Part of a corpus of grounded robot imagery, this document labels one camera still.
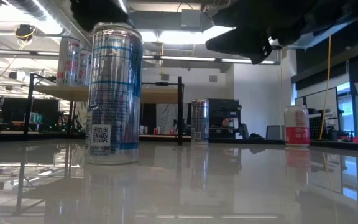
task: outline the silver can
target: silver can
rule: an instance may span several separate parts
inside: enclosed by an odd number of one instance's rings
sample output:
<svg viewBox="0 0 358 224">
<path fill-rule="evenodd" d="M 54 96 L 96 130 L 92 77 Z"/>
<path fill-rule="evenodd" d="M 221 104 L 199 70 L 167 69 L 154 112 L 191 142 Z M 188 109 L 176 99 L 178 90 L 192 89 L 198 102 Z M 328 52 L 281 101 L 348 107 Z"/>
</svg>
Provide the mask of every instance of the silver can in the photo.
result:
<svg viewBox="0 0 358 224">
<path fill-rule="evenodd" d="M 139 119 L 143 41 L 125 24 L 98 24 L 93 36 L 87 161 L 135 162 Z"/>
<path fill-rule="evenodd" d="M 191 143 L 208 144 L 209 101 L 196 99 L 191 102 Z"/>
<path fill-rule="evenodd" d="M 78 85 L 80 49 L 80 41 L 77 39 L 62 37 L 60 40 L 56 86 Z"/>
<path fill-rule="evenodd" d="M 81 50 L 80 71 L 78 72 L 79 86 L 89 86 L 90 85 L 91 58 L 92 58 L 92 52 L 90 50 Z"/>
</svg>

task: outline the shelf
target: shelf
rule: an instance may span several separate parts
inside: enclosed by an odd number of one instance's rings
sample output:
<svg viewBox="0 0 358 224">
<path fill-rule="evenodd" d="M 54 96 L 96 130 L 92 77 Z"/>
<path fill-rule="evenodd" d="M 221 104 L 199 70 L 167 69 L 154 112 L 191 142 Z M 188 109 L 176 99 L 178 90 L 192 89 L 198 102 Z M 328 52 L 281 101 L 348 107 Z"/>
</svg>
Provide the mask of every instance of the shelf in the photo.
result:
<svg viewBox="0 0 358 224">
<path fill-rule="evenodd" d="M 34 86 L 34 91 L 51 95 L 63 100 L 87 102 L 89 88 L 84 86 Z M 142 103 L 178 103 L 177 89 L 143 88 Z"/>
<path fill-rule="evenodd" d="M 89 88 L 85 86 L 34 86 L 34 91 L 77 102 L 87 102 Z"/>
</svg>

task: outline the glossy table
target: glossy table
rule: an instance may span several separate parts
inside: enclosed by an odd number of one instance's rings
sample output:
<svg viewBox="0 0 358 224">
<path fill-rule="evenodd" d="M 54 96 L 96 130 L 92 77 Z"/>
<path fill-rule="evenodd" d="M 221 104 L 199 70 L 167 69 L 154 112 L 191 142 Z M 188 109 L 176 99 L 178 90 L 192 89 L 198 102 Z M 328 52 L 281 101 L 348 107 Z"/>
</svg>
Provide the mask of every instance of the glossy table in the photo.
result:
<svg viewBox="0 0 358 224">
<path fill-rule="evenodd" d="M 358 152 L 142 142 L 85 164 L 84 141 L 0 143 L 0 223 L 358 223 Z"/>
</svg>

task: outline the ceiling duct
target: ceiling duct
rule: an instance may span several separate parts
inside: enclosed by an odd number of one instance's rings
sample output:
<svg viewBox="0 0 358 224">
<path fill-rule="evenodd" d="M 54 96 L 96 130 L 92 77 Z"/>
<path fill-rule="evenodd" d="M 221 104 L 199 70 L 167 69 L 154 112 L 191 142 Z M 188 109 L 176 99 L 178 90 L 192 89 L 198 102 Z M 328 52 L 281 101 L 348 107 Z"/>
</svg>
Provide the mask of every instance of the ceiling duct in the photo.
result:
<svg viewBox="0 0 358 224">
<path fill-rule="evenodd" d="M 53 0 L 3 0 L 24 14 L 34 17 L 39 23 L 37 27 L 46 34 L 72 35 L 79 39 L 85 47 L 91 42 L 84 36 L 72 21 L 60 10 Z"/>
</svg>

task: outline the ceiling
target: ceiling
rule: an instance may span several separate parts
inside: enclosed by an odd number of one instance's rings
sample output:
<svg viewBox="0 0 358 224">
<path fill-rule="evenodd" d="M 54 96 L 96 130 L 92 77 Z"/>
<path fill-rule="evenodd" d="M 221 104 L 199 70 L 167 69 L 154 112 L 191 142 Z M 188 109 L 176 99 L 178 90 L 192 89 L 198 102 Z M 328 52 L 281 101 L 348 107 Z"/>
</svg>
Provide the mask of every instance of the ceiling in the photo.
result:
<svg viewBox="0 0 358 224">
<path fill-rule="evenodd" d="M 90 48 L 92 35 L 85 32 L 72 18 L 70 11 L 70 0 L 45 0 L 41 5 L 46 11 L 47 21 L 26 14 L 14 6 L 6 5 L 7 0 L 0 0 L 0 49 L 18 50 L 22 42 L 14 35 L 14 29 L 19 24 L 30 24 L 37 28 L 34 38 L 24 50 L 58 52 L 60 37 L 62 34 L 70 34 L 81 40 L 81 43 Z M 165 30 L 177 30 L 187 32 L 186 27 L 181 26 L 181 10 L 191 9 L 203 12 L 213 11 L 215 7 L 227 4 L 226 0 L 190 0 L 183 4 L 179 0 L 136 0 L 129 1 L 131 7 L 131 18 L 137 28 L 142 32 L 152 32 L 157 37 Z M 203 29 L 212 26 L 209 16 L 202 14 L 202 25 L 199 30 L 192 32 L 201 33 Z M 211 58 L 242 58 L 234 55 L 220 54 L 206 49 L 205 44 L 155 44 L 145 42 L 146 54 L 182 56 L 182 57 L 211 57 Z M 267 60 L 276 60 L 276 54 L 272 54 Z M 13 80 L 8 77 L 9 72 L 39 73 L 46 77 L 55 75 L 57 71 L 57 60 L 45 60 L 36 57 L 31 58 L 1 58 L 0 57 L 0 95 L 13 95 L 14 97 L 27 97 L 28 83 L 26 81 Z M 144 68 L 159 67 L 160 62 L 146 61 Z M 215 62 L 187 62 L 187 61 L 164 61 L 164 67 L 173 68 L 215 68 L 226 72 L 230 63 Z M 41 82 L 38 85 L 52 83 Z M 6 86 L 12 86 L 12 90 L 6 90 Z M 48 98 L 51 96 L 34 93 L 37 98 Z M 62 101 L 61 110 L 68 110 L 69 103 Z"/>
</svg>

